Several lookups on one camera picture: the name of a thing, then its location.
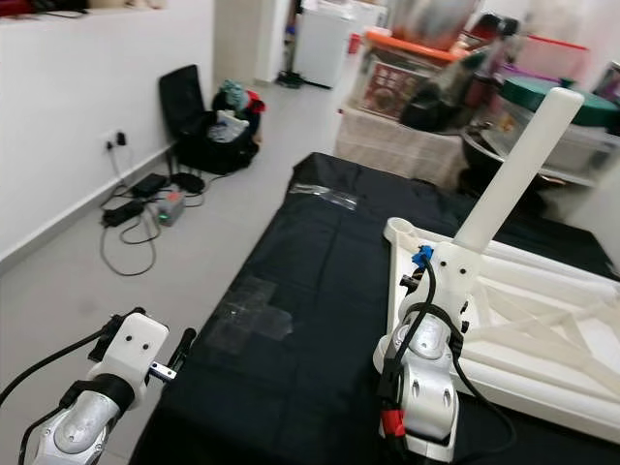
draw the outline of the green lid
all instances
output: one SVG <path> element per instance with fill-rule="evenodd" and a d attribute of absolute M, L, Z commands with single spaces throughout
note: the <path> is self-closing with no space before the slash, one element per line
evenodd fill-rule
<path fill-rule="evenodd" d="M 511 77 L 506 79 L 500 96 L 520 107 L 536 111 L 553 87 L 558 87 L 558 84 L 534 77 Z M 615 124 L 620 115 L 620 108 L 597 95 L 573 90 L 585 98 L 583 107 L 574 118 L 573 124 L 598 128 L 607 128 Z"/>

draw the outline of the blue connector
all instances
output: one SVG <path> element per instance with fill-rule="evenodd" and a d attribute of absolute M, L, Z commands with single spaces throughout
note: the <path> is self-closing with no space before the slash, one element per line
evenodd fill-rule
<path fill-rule="evenodd" d="M 419 248 L 419 252 L 412 256 L 411 261 L 421 269 L 425 269 L 426 265 L 422 257 L 426 257 L 428 260 L 433 256 L 433 249 L 430 245 L 422 245 Z"/>

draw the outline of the orange lid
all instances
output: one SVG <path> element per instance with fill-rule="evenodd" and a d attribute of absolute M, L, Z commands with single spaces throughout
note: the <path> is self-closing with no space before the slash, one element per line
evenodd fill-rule
<path fill-rule="evenodd" d="M 428 56 L 429 58 L 435 58 L 437 60 L 445 61 L 446 63 L 451 63 L 452 61 L 458 59 L 458 56 L 448 51 L 438 50 L 428 46 L 421 46 L 419 44 L 414 44 L 413 42 L 401 41 L 399 39 L 394 39 L 393 37 L 384 36 L 372 31 L 366 32 L 366 39 L 374 42 L 375 44 L 400 48 L 401 50 Z"/>

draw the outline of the floor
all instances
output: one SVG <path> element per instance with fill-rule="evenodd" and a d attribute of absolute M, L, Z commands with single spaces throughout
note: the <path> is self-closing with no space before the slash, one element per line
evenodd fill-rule
<path fill-rule="evenodd" d="M 356 61 L 331 91 L 276 85 L 257 89 L 267 104 L 263 147 L 247 170 L 213 183 L 200 208 L 187 210 L 157 240 L 157 264 L 147 274 L 122 278 L 99 257 L 97 209 L 86 214 L 0 280 L 0 386 L 25 367 L 79 340 L 110 314 L 135 306 L 170 327 L 161 352 L 166 360 L 187 326 L 200 328 L 241 268 L 280 205 L 292 167 L 313 151 L 331 153 L 337 110 L 348 94 Z M 158 171 L 166 172 L 165 167 Z M 128 249 L 112 235 L 110 258 L 124 269 L 148 263 L 148 248 Z M 0 411 L 0 463 L 16 463 L 19 441 L 34 419 L 57 405 L 69 385 L 92 365 L 86 350 L 67 356 L 24 382 Z M 161 384 L 114 429 L 100 465 L 123 465 L 131 457 Z M 29 457 L 37 444 L 30 442 Z"/>

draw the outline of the clear tape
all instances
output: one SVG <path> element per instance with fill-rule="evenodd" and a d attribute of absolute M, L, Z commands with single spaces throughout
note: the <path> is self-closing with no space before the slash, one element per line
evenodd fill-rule
<path fill-rule="evenodd" d="M 355 210 L 357 208 L 357 197 L 347 194 L 345 192 L 334 191 L 324 186 L 317 186 L 314 184 L 299 184 L 293 185 L 289 194 L 309 194 L 317 196 L 324 201 L 334 203 L 339 206 L 344 206 L 349 210 Z"/>
<path fill-rule="evenodd" d="M 268 305 L 275 290 L 274 283 L 254 276 L 244 278 L 215 309 L 218 321 L 206 336 L 206 345 L 238 355 L 253 333 L 282 341 L 293 332 L 293 317 Z"/>

